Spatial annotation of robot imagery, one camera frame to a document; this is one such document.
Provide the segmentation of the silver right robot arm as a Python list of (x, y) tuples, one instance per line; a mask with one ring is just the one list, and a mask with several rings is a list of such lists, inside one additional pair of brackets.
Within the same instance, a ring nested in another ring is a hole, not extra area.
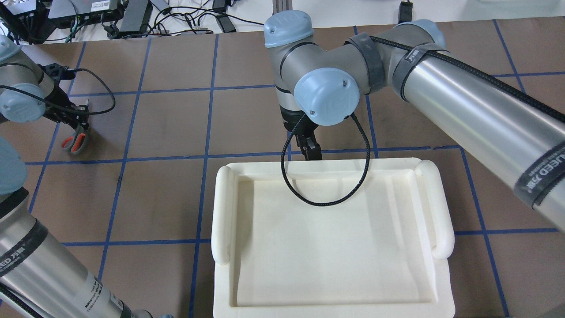
[(322, 159), (319, 125), (354, 117), (361, 96), (389, 85), (564, 230), (564, 114), (456, 60), (434, 22), (358, 34), (326, 51), (313, 40), (310, 16), (287, 10), (263, 34), (285, 128), (305, 159)]

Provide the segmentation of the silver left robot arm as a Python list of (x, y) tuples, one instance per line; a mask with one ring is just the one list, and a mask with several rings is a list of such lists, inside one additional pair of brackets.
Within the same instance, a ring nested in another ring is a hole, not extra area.
[[(75, 105), (59, 87), (77, 70), (53, 63), (41, 66), (7, 36), (1, 36), (1, 121), (27, 123), (46, 117), (70, 125), (62, 146), (72, 154), (85, 147), (92, 112)], [(27, 168), (1, 139), (1, 298), (32, 318), (149, 318), (131, 310), (103, 286), (36, 217), (28, 212)]]

